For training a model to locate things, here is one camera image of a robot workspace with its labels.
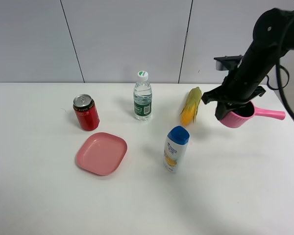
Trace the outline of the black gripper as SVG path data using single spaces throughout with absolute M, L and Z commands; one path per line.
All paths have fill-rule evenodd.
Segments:
M 256 97 L 262 97 L 266 90 L 260 85 L 266 74 L 244 75 L 235 77 L 228 75 L 222 84 L 208 92 L 204 92 L 201 100 L 204 104 L 217 102 L 215 117 L 222 120 L 229 112 L 231 105 L 245 105 L 235 110 L 239 116 L 252 115 L 252 103 Z

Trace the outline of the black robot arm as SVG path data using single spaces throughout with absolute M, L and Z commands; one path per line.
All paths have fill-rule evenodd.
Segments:
M 257 20 L 253 41 L 244 55 L 215 58 L 228 75 L 220 86 L 202 95 L 203 103 L 217 102 L 217 120 L 246 106 L 266 92 L 260 83 L 290 50 L 294 50 L 294 10 L 266 11 Z

